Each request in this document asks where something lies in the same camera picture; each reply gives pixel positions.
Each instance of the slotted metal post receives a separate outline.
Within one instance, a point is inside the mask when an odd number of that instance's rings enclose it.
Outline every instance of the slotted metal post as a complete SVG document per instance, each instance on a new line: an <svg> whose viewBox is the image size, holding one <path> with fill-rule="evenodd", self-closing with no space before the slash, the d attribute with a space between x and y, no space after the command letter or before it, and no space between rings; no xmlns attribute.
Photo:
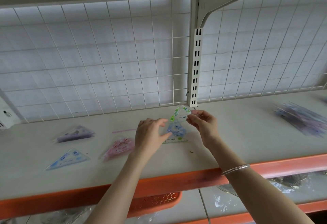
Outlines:
<svg viewBox="0 0 327 224"><path fill-rule="evenodd" d="M196 28L199 0L191 1L191 25L188 64L187 104L190 107L198 105L198 87L200 80L200 65L202 51L202 29Z"/></svg>

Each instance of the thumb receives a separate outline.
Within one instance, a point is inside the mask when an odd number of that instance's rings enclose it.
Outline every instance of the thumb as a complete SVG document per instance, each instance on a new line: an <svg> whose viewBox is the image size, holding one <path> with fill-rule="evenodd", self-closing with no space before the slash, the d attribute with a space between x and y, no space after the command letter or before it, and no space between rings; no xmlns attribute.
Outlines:
<svg viewBox="0 0 327 224"><path fill-rule="evenodd" d="M163 139L162 142L164 142L166 139L168 139L173 133L166 133L161 135L160 137Z"/></svg>
<svg viewBox="0 0 327 224"><path fill-rule="evenodd" d="M203 126L203 122L204 122L204 120L201 120L201 119L200 119L199 117L197 117L196 115L189 115L188 118L189 118L191 121L193 121L193 122L195 122L196 124L198 124L199 127L200 127L200 126Z"/></svg>

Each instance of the orange plastic basket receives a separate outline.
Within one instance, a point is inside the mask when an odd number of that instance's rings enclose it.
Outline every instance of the orange plastic basket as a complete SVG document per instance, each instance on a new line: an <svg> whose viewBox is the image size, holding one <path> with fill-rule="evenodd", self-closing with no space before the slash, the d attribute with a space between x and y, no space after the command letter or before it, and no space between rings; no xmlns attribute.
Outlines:
<svg viewBox="0 0 327 224"><path fill-rule="evenodd" d="M130 204L127 218L150 214L175 206L182 198L182 192L173 192L152 197L134 198Z"/></svg>

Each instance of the wire mesh panel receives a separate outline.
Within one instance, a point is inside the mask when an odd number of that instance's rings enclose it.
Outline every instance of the wire mesh panel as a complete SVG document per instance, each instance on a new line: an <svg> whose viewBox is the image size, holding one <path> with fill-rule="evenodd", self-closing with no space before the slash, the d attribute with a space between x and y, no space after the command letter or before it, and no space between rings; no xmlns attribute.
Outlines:
<svg viewBox="0 0 327 224"><path fill-rule="evenodd" d="M191 0L0 9L0 81L28 121L186 101Z"/></svg>
<svg viewBox="0 0 327 224"><path fill-rule="evenodd" d="M327 0L239 0L203 28L198 100L324 88Z"/></svg>

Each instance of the person's left hand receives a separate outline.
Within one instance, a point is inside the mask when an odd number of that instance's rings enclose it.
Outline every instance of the person's left hand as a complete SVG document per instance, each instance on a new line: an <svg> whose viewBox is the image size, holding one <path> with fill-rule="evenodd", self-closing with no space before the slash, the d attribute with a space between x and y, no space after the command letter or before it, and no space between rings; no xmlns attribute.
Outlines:
<svg viewBox="0 0 327 224"><path fill-rule="evenodd" d="M150 159L160 145L172 135L172 133L159 134L159 127L164 127L167 121L164 118L157 120L147 118L145 121L140 121L135 134L134 152L141 153L146 159Z"/></svg>

